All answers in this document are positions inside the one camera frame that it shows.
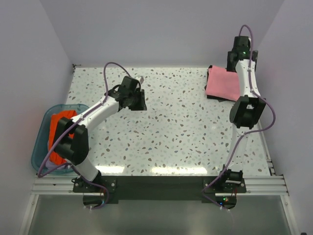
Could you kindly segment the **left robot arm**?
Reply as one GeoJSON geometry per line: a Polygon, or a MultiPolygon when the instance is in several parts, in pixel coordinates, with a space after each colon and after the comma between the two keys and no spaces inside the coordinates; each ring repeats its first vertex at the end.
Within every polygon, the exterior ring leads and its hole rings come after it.
{"type": "Polygon", "coordinates": [[[89,109],[72,118],[63,117],[57,123],[53,151],[85,178],[84,186],[90,192],[98,191],[102,183],[100,171],[88,158],[89,134],[122,109],[146,111],[145,93],[141,88],[143,82],[143,76],[125,76],[121,84],[114,86],[89,109]]]}

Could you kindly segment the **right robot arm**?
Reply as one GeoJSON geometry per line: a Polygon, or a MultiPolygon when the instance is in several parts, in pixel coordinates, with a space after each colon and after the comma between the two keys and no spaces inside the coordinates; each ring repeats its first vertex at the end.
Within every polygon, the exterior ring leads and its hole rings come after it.
{"type": "Polygon", "coordinates": [[[229,120],[232,123],[232,138],[227,158],[223,165],[218,187],[223,192],[244,191],[243,156],[248,135],[258,123],[266,103],[261,100],[257,88],[255,67],[258,51],[252,49],[248,36],[236,36],[227,55],[226,70],[235,72],[239,79],[240,95],[232,106],[229,120]]]}

